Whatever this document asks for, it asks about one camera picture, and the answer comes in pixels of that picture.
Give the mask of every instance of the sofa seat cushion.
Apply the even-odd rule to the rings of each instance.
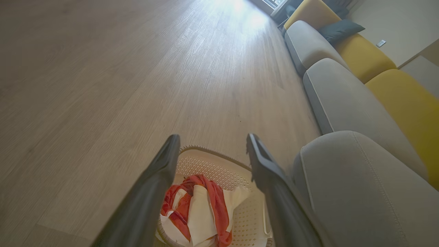
[[[304,21],[296,21],[290,26],[285,34],[285,42],[300,76],[303,76],[309,67],[323,58],[334,59],[349,69],[331,44]]]
[[[363,83],[383,71],[396,69],[390,58],[358,33],[337,43],[335,49],[352,73]]]
[[[325,58],[307,70],[303,85],[323,134],[364,134],[428,179],[424,164],[406,136],[373,93],[350,71]]]
[[[438,246],[439,192],[362,134],[315,139],[287,174],[338,247]]]
[[[381,102],[410,141],[439,190],[439,100],[404,71],[391,69],[366,87]]]

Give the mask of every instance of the wooden floor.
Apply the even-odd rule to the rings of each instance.
[[[172,133],[281,166],[319,135],[247,0],[6,0],[0,27],[0,246],[86,246]]]

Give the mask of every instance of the electrical outlet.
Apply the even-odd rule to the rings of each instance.
[[[383,46],[383,44],[385,44],[385,40],[381,40],[380,42],[378,42],[377,47],[381,47]]]

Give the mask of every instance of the throw pillow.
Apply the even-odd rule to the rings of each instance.
[[[352,36],[358,32],[365,30],[364,27],[348,20],[341,20],[339,22],[327,25],[319,29],[319,33],[325,37],[325,39],[334,45],[343,39]]]
[[[287,16],[288,18],[290,18],[290,16],[293,15],[294,11],[296,11],[296,8],[291,6],[291,5],[287,5],[287,7],[285,8],[286,12],[287,12]]]

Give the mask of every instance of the gray sofa cushion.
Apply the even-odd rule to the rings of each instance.
[[[315,62],[331,58],[349,69],[340,54],[313,27],[304,21],[294,22],[285,34],[294,65],[300,76]]]
[[[439,246],[439,192],[362,134],[315,139],[288,173],[339,247]]]
[[[426,167],[398,125],[350,71],[325,58],[307,70],[303,85],[323,134],[362,133],[427,180]]]

